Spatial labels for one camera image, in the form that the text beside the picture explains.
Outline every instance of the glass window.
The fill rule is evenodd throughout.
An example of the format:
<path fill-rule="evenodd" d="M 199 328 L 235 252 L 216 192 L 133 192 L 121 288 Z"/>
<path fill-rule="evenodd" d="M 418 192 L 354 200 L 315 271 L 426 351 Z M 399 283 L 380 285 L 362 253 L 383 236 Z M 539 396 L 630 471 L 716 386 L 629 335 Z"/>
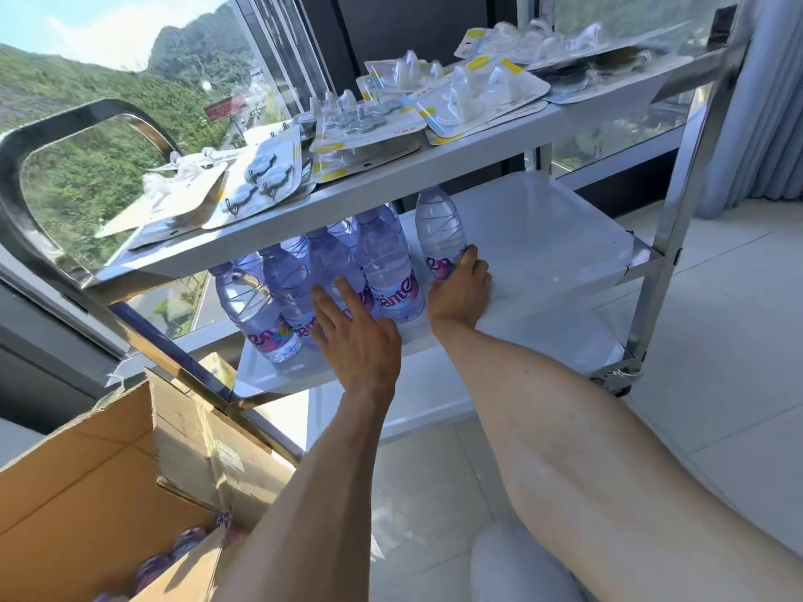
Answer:
<path fill-rule="evenodd" d="M 273 0 L 279 10 L 269 26 L 261 17 L 272 0 L 258 0 L 256 11 L 249 0 L 232 1 L 3 0 L 0 132 L 113 97 L 151 115 L 184 153 L 244 145 L 247 129 L 287 120 L 302 109 L 301 95 L 323 94 L 325 80 L 292 0 Z M 204 108 L 230 96 L 242 96 L 246 109 L 210 120 Z M 55 242 L 97 271 L 130 232 L 95 232 L 162 163 L 142 135 L 111 120 L 36 152 L 23 192 Z M 216 299 L 204 299 L 214 294 L 207 281 L 201 272 L 130 303 L 177 337 L 225 316 Z"/>
<path fill-rule="evenodd" d="M 600 21 L 612 37 L 634 36 L 653 29 L 680 25 L 662 42 L 685 54 L 705 49 L 714 12 L 738 0 L 555 0 L 555 26 L 575 34 Z M 693 92 L 654 103 L 646 110 L 608 122 L 594 130 L 553 144 L 552 160 L 557 175 L 681 127 L 686 122 Z"/>

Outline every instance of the mountain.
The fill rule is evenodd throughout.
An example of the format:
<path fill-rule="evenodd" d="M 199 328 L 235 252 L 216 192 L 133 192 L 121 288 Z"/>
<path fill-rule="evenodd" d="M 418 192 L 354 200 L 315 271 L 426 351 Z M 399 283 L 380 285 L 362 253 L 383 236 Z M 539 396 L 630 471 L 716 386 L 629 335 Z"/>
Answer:
<path fill-rule="evenodd" d="M 209 96 L 197 84 L 0 44 L 0 132 L 105 97 L 144 110 L 184 151 L 219 146 L 226 138 L 227 123 L 206 119 Z M 23 193 L 55 241 L 97 270 L 126 235 L 95 239 L 95 231 L 141 194 L 142 174 L 160 163 L 145 137 L 112 120 L 31 156 L 23 168 Z"/>
<path fill-rule="evenodd" d="M 248 84 L 251 49 L 228 4 L 186 26 L 163 28 L 156 37 L 147 71 L 192 85 L 209 81 L 219 94 Z"/>

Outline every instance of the curtain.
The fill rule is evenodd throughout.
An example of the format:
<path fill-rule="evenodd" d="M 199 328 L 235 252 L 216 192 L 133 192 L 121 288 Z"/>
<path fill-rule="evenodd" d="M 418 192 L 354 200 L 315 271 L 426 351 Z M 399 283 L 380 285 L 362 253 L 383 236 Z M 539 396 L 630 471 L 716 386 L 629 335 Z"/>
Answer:
<path fill-rule="evenodd" d="M 803 196 L 803 0 L 761 0 L 696 215 Z"/>

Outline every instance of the bottom shelf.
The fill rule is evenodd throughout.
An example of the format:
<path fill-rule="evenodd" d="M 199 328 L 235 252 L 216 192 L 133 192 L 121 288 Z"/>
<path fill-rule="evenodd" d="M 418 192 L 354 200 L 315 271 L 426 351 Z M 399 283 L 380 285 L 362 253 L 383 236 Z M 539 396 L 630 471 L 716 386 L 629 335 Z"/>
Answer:
<path fill-rule="evenodd" d="M 613 367 L 625 358 L 614 335 L 580 303 L 568 303 L 483 332 L 545 353 L 583 375 Z M 420 427 L 474 413 L 463 379 L 441 347 L 406 357 L 381 443 Z M 335 415 L 343 387 L 330 382 L 309 391 L 307 448 Z"/>

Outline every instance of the middle shelf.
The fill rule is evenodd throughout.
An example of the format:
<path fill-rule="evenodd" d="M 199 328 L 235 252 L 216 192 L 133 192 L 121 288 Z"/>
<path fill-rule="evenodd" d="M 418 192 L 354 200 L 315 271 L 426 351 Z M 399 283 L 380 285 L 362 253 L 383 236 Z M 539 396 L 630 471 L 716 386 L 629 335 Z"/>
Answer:
<path fill-rule="evenodd" d="M 635 254 L 646 262 L 660 258 L 617 222 L 537 171 L 511 173 L 452 198 L 469 242 L 477 245 L 493 274 L 480 330 L 614 286 L 633 270 Z M 426 297 L 432 277 L 417 240 L 415 211 L 403 214 L 401 221 Z M 427 311 L 399 325 L 399 331 L 405 356 L 437 345 Z M 291 394 L 332 380 L 334 373 L 316 348 L 304 347 L 293 359 L 272 364 L 246 342 L 234 390 L 240 398 Z"/>

